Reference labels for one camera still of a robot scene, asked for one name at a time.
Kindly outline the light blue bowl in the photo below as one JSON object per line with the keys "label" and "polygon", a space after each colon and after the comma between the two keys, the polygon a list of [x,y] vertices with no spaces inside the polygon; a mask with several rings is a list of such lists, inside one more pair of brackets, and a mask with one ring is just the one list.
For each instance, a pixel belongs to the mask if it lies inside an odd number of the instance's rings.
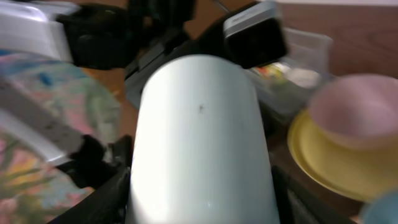
{"label": "light blue bowl", "polygon": [[397,224],[397,191],[365,205],[359,217],[363,224]]}

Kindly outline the white pink rice bowl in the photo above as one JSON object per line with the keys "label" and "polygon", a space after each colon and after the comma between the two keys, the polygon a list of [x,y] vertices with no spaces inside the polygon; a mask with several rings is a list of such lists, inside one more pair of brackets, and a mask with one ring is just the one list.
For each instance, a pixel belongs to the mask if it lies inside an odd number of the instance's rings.
{"label": "white pink rice bowl", "polygon": [[337,145],[377,149],[397,141],[397,79],[378,74],[339,77],[321,87],[308,112]]}

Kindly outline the white tissue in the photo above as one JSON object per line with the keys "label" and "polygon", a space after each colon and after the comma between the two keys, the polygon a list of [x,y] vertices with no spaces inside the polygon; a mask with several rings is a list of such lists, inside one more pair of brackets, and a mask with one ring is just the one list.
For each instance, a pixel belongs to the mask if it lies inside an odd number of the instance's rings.
{"label": "white tissue", "polygon": [[314,88],[320,81],[320,74],[314,70],[293,68],[285,74],[286,79],[301,88]]}

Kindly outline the yellow plate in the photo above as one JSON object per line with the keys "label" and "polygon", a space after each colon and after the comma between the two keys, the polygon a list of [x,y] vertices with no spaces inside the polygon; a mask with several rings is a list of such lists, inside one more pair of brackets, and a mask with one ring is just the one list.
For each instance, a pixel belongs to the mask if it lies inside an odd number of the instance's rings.
{"label": "yellow plate", "polygon": [[356,151],[324,136],[307,110],[292,121],[287,144],[296,164],[315,182],[345,197],[370,202],[397,189],[397,144]]}

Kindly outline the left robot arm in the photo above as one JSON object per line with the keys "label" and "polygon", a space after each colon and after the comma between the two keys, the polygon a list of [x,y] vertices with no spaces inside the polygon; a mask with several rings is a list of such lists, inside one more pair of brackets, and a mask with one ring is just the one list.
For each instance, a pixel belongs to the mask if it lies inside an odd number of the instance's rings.
{"label": "left robot arm", "polygon": [[227,58],[223,20],[197,39],[184,31],[196,2],[133,0],[126,8],[66,1],[2,1],[1,47],[79,67],[124,70],[126,98],[139,106],[149,77],[190,54]]}

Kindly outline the white cup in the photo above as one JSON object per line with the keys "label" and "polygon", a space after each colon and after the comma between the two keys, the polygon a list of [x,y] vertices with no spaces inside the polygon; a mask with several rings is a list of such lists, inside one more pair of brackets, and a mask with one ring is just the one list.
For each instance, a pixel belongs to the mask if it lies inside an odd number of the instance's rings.
{"label": "white cup", "polygon": [[238,66],[189,55],[144,87],[127,223],[279,223],[256,91]]}

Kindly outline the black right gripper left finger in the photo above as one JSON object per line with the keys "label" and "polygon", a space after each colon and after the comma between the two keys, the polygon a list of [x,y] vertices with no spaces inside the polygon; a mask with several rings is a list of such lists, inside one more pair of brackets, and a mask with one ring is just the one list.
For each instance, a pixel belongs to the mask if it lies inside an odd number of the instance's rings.
{"label": "black right gripper left finger", "polygon": [[48,224],[122,224],[126,217],[130,169],[119,171],[107,183]]}

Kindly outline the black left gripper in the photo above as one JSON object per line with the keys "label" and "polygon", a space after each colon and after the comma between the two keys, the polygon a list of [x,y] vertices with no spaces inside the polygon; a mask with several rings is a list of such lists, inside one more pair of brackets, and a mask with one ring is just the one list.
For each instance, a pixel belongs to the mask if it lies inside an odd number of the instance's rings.
{"label": "black left gripper", "polygon": [[157,33],[144,37],[149,42],[145,52],[124,69],[125,98],[136,108],[140,108],[146,82],[163,64],[198,54],[230,58],[223,37],[223,23],[230,16],[229,11],[192,39],[184,29],[184,23],[195,17],[196,1],[149,1],[149,5],[154,18],[152,28]]}

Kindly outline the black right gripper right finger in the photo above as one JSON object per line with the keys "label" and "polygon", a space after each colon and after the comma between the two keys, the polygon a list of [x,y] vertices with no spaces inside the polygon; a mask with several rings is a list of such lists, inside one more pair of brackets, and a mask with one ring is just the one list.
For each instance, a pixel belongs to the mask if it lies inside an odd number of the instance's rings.
{"label": "black right gripper right finger", "polygon": [[339,215],[281,168],[271,169],[281,224],[355,224]]}

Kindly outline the green snack wrapper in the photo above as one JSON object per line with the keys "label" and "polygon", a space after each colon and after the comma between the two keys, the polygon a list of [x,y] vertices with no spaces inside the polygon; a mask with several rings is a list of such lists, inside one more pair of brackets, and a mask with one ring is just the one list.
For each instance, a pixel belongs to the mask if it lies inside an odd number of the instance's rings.
{"label": "green snack wrapper", "polygon": [[291,69],[286,63],[272,63],[263,67],[254,67],[252,72],[264,79],[278,79],[283,80],[284,75]]}

